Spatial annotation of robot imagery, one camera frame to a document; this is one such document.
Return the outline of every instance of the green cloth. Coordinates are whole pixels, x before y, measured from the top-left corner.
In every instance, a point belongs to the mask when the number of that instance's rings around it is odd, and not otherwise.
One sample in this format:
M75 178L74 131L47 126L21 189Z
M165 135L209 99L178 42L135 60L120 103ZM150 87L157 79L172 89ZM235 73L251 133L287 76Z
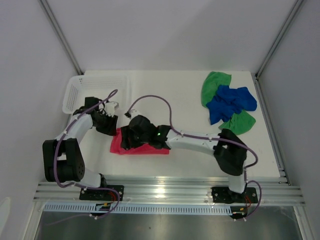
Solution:
M242 110L240 114L234 113L231 119L227 122L222 123L219 128L229 129L235 135L240 135L248 132L255 123L256 119L245 110Z
M216 91L220 85L230 85L231 75L212 71L204 80L201 89L201 104L206 108L206 104L209 103L216 95Z

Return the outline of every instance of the blue cloth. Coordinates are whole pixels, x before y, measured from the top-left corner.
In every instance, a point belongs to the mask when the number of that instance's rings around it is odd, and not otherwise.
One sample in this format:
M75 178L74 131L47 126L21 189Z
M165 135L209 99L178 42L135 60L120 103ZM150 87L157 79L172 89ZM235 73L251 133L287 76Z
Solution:
M234 113L240 114L242 109L255 111L257 101L247 87L229 88L227 85L220 85L206 107L210 113L210 124L213 125L220 119L224 122L229 121Z

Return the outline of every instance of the metal pole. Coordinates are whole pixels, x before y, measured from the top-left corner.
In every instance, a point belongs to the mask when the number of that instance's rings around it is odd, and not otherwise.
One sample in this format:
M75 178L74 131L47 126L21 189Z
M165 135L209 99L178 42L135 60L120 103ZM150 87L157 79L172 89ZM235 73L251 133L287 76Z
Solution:
M278 35L276 36L276 38L275 38L275 40L274 40L269 52L265 56L262 64L259 67L258 72L255 75L257 80L259 80L262 72L264 71L264 69L266 68L266 66L269 63L270 59L272 58L272 56L274 55L275 51L279 47L279 44L283 40L285 34L287 33L288 29L290 28L290 26L291 26L292 22L294 21L295 17L298 15L298 12L301 9L301 7L303 6L304 2L305 2L305 0L296 0L296 2L294 3L292 9L290 10L290 13L289 13L288 17L286 18L286 20L284 21L283 25L281 26L280 31L279 31Z
M65 35L63 34L58 22L57 22L57 19L55 18L55 15L54 13L52 12L47 0L38 0L44 14L47 16L48 20L49 20L49 23L51 24L57 38L59 39L62 47L63 47L63 50L65 51L67 57L69 58L70 62L72 63L73 65L73 68L74 70L76 71L76 73L78 75L83 75L83 72L81 71L80 69L80 66L66 40L66 37Z

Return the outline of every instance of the pile of cloth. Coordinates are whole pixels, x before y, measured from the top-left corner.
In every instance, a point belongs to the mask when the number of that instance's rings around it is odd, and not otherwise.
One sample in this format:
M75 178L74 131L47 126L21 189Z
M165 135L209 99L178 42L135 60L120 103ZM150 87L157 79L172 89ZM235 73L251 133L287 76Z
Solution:
M231 75L212 71L201 89L201 104L209 109L210 124L220 120L220 129L230 129L240 135L248 132L256 119L247 111L257 109L257 101L247 87L230 88Z

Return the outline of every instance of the white table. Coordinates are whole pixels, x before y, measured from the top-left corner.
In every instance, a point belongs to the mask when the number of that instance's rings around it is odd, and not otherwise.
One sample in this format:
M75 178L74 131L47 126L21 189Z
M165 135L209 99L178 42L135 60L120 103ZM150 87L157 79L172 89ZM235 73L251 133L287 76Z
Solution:
M172 107L173 125L182 130L200 133L219 133L219 122L209 123L209 110L201 105L202 84L209 71L86 71L86 76L103 76L106 73L123 73L131 80L132 101L143 95L159 95ZM231 74L231 88L248 87L258 101L255 86L248 71L226 71ZM135 106L155 125L169 124L167 105L159 99L146 98ZM239 138L259 157L256 166L248 169L249 177L278 178L279 170L271 146L260 104L249 112L256 123ZM121 125L128 119L119 116ZM204 153L174 149L169 155L117 155L110 153L111 137L90 130L80 144L85 165L105 175L171 176L171 177L225 177L213 156ZM248 152L247 163L254 157Z

